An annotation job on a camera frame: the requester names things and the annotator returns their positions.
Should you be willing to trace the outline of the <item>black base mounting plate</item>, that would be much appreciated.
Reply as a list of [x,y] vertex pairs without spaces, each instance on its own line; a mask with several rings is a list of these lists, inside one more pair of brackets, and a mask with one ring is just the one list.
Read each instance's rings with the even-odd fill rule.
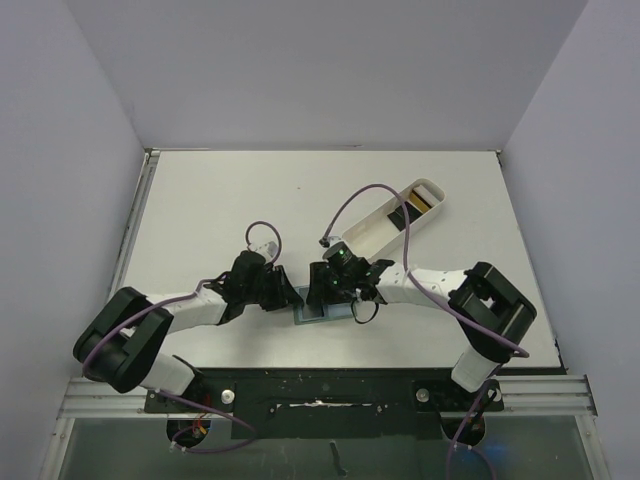
[[234,416],[234,440],[337,440],[438,439],[447,417],[504,409],[498,381],[484,394],[469,393],[449,370],[424,368],[204,369],[186,398],[182,404],[150,392],[144,410],[168,415],[170,433],[205,405]]

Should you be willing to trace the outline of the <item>fallen black card in tray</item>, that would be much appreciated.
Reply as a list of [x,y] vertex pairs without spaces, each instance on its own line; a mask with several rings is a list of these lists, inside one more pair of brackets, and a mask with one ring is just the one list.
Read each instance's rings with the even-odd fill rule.
[[[417,217],[420,216],[420,212],[417,211],[408,202],[405,203],[406,210],[409,217],[409,223],[412,223]],[[403,231],[406,227],[404,210],[401,206],[398,206],[395,210],[387,215],[387,218],[392,222],[398,231]]]

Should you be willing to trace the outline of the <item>white oblong tray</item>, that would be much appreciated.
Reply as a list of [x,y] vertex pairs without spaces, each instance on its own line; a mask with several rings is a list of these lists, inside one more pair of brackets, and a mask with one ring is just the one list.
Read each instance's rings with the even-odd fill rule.
[[[428,179],[417,179],[399,191],[410,221],[410,234],[417,233],[442,210],[446,194]],[[403,209],[395,196],[346,229],[340,237],[351,250],[369,262],[388,258],[403,248],[406,233]]]

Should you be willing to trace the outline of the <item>green card holder wallet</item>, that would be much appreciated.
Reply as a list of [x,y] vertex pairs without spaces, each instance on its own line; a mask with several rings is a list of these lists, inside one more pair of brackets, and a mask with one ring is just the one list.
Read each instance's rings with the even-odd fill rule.
[[[307,297],[307,293],[308,293],[308,288],[309,288],[309,286],[297,286],[297,287],[295,287],[295,289],[297,290],[299,295],[304,300],[304,303],[306,303],[306,297]],[[342,305],[327,305],[327,304],[323,304],[322,306],[323,306],[323,308],[325,310],[325,313],[326,313],[326,318],[323,321],[300,324],[300,323],[296,322],[296,317],[297,317],[297,313],[298,313],[298,310],[299,310],[300,306],[297,307],[297,308],[294,308],[294,310],[293,310],[294,324],[295,325],[299,325],[299,326],[301,326],[301,325],[310,325],[310,324],[320,323],[320,322],[328,322],[328,321],[336,321],[336,320],[344,320],[344,319],[352,319],[353,318],[353,315],[352,315],[351,308],[350,308],[349,304],[342,304]]]

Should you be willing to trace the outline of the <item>card stack in tray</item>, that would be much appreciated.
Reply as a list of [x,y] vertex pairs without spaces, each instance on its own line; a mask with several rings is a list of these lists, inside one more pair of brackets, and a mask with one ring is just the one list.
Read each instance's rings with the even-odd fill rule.
[[409,202],[421,213],[426,214],[439,205],[442,200],[424,184],[416,185],[409,193]]

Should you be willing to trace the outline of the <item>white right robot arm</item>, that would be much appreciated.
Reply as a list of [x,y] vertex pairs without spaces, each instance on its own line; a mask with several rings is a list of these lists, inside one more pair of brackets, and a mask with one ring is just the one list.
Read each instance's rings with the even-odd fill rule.
[[345,242],[329,247],[310,264],[306,303],[324,305],[372,302],[439,307],[454,316],[469,343],[445,384],[448,402],[469,408],[481,386],[514,357],[528,355],[520,342],[537,317],[534,305],[497,268],[478,262],[463,270],[407,267],[389,259],[370,262]]

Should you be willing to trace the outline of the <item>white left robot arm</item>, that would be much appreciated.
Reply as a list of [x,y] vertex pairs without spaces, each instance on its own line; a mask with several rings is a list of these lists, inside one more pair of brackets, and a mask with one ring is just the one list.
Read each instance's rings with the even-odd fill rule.
[[193,366],[160,352],[168,335],[227,324],[250,305],[271,312],[302,303],[272,254],[245,250],[229,270],[199,281],[190,293],[153,297],[119,289],[76,340],[72,355],[85,375],[119,393],[164,391],[177,408],[190,411],[202,402],[204,387]]

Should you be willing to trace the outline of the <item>aluminium frame rail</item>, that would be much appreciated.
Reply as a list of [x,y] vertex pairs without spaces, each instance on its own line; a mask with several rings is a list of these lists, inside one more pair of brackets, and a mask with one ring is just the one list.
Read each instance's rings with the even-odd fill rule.
[[[149,294],[191,290],[230,268],[254,220],[283,236],[280,258],[295,286],[309,280],[325,231],[341,235],[417,179],[446,194],[442,210],[412,234],[415,267],[495,265],[534,305],[541,302],[499,161],[493,152],[159,151],[147,161],[114,279]],[[149,414],[148,391],[117,394],[74,379],[45,464],[47,479],[589,479],[595,405],[586,378],[563,371],[540,313],[529,352],[494,380],[504,409],[483,413],[479,445],[438,439],[231,438],[234,416],[191,415],[167,430]],[[376,319],[294,324],[293,313],[249,307],[225,326],[170,335],[166,354],[204,369],[447,369],[466,347],[456,320],[436,308],[384,307]]]

